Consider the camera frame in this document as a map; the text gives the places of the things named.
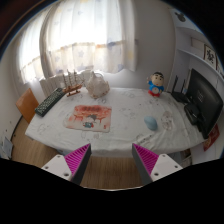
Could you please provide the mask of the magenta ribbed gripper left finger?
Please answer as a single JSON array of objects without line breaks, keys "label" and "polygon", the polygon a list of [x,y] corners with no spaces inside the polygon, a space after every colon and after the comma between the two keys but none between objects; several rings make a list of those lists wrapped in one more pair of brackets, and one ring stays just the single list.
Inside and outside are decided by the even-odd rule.
[{"label": "magenta ribbed gripper left finger", "polygon": [[84,145],[66,156],[57,154],[42,169],[79,185],[83,179],[89,158],[91,145]]}]

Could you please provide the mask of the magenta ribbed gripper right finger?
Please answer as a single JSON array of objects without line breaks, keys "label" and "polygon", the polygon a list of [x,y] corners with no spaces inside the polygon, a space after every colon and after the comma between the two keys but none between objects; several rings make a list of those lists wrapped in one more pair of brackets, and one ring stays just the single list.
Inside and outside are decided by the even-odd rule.
[{"label": "magenta ribbed gripper right finger", "polygon": [[132,155],[144,185],[182,169],[182,167],[167,154],[157,155],[149,149],[137,144],[132,144]]}]

